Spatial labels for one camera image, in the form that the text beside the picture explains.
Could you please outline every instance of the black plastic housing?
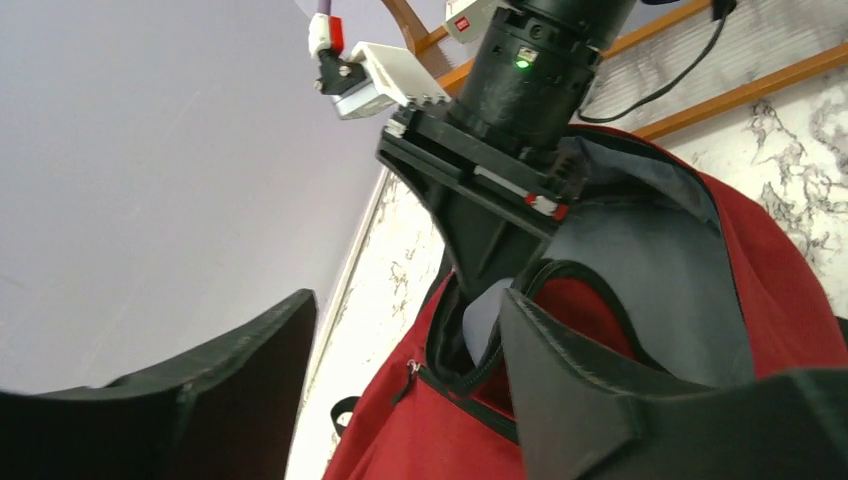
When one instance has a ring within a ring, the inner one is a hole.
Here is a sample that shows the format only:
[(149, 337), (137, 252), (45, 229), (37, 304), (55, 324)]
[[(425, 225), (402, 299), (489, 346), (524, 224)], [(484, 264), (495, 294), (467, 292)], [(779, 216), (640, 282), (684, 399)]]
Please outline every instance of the black plastic housing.
[(557, 172), (541, 168), (544, 158), (536, 165), (519, 161), (445, 121), (447, 108), (446, 103), (399, 108), (380, 136), (376, 155), (430, 212), (463, 292), (475, 298), (521, 271), (558, 226), (515, 192), (475, 171), (486, 170), (564, 203), (582, 186), (572, 179), (585, 180), (587, 172), (576, 154)]
[(515, 0), (495, 12), (451, 121), (517, 156), (553, 150), (636, 0)]

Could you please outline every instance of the white wall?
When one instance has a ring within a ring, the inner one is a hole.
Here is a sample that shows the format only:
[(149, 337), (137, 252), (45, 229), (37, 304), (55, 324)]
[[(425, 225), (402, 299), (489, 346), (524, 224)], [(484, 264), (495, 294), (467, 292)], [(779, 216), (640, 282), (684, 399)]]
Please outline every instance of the white wall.
[[(400, 45), (379, 2), (348, 43)], [(96, 385), (325, 302), (382, 119), (335, 120), (290, 0), (0, 2), (0, 388)]]

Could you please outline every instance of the black cable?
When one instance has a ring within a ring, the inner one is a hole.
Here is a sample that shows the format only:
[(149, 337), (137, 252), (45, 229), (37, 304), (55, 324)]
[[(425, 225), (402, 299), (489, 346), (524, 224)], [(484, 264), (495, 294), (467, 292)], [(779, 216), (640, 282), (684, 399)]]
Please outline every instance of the black cable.
[(727, 15), (728, 15), (728, 13), (730, 13), (730, 10), (731, 10), (731, 8), (728, 5), (728, 8), (724, 11), (724, 13), (721, 16), (721, 19), (718, 21), (718, 25), (716, 26), (716, 29), (713, 32), (712, 38), (710, 38), (710, 41), (707, 43), (707, 46), (704, 47), (704, 49), (701, 51), (701, 53), (698, 55), (698, 57), (695, 59), (695, 61), (692, 62), (688, 67), (686, 67), (685, 70), (680, 72), (680, 74), (677, 75), (672, 81), (670, 81), (667, 84), (665, 84), (664, 86), (662, 86), (659, 90), (643, 97), (641, 100), (637, 101), (636, 103), (634, 103), (633, 105), (631, 105), (629, 108), (625, 109), (623, 112), (619, 113), (618, 115), (614, 115), (612, 117), (607, 117), (607, 118), (587, 117), (587, 116), (583, 115), (583, 108), (578, 108), (577, 109), (577, 118), (579, 118), (581, 121), (586, 122), (586, 123), (610, 123), (610, 122), (614, 122), (614, 121), (616, 121), (620, 118), (623, 118), (624, 116), (626, 116), (627, 114), (629, 114), (633, 110), (636, 110), (637, 108), (639, 108), (643, 105), (647, 105), (647, 104), (653, 102), (654, 100), (659, 99), (660, 97), (662, 97), (666, 93), (670, 92), (675, 86), (677, 86), (678, 83), (680, 83), (681, 80), (686, 78), (686, 75), (688, 75), (689, 72), (694, 70), (695, 67), (697, 67), (698, 64), (701, 63), (701, 61), (703, 59), (705, 59), (707, 57), (707, 55), (709, 55), (710, 52), (713, 50), (713, 47), (715, 47), (716, 43), (718, 43), (719, 37), (721, 37), (721, 31), (724, 29), (724, 24), (727, 21)]

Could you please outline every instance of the black strap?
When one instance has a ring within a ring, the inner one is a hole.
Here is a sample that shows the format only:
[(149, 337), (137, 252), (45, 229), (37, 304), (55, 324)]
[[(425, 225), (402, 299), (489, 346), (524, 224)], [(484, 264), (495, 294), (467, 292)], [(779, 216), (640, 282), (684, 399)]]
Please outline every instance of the black strap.
[(839, 327), (842, 328), (842, 336), (845, 337), (845, 345), (848, 345), (848, 319), (836, 317)]
[(333, 420), (333, 428), (336, 429), (336, 435), (342, 436), (347, 425), (342, 425), (339, 423), (339, 419), (345, 413), (353, 413), (353, 409), (356, 408), (356, 402), (359, 401), (360, 397), (347, 397), (342, 400), (336, 402), (333, 405), (333, 408), (330, 409), (330, 419)]

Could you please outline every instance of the zipper pull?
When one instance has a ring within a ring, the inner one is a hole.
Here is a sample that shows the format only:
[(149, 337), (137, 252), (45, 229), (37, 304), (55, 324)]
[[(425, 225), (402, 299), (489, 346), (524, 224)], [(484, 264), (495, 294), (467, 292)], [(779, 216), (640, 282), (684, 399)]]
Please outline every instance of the zipper pull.
[(416, 362), (414, 359), (410, 359), (408, 362), (406, 362), (406, 368), (406, 385), (403, 386), (403, 390), (401, 390), (400, 392), (398, 392), (397, 395), (392, 397), (392, 406), (397, 405), (401, 400), (403, 400), (403, 397), (405, 397), (406, 394), (409, 393), (409, 390), (412, 389), (412, 383), (415, 381), (416, 375), (418, 375), (418, 370), (421, 369), (421, 364)]

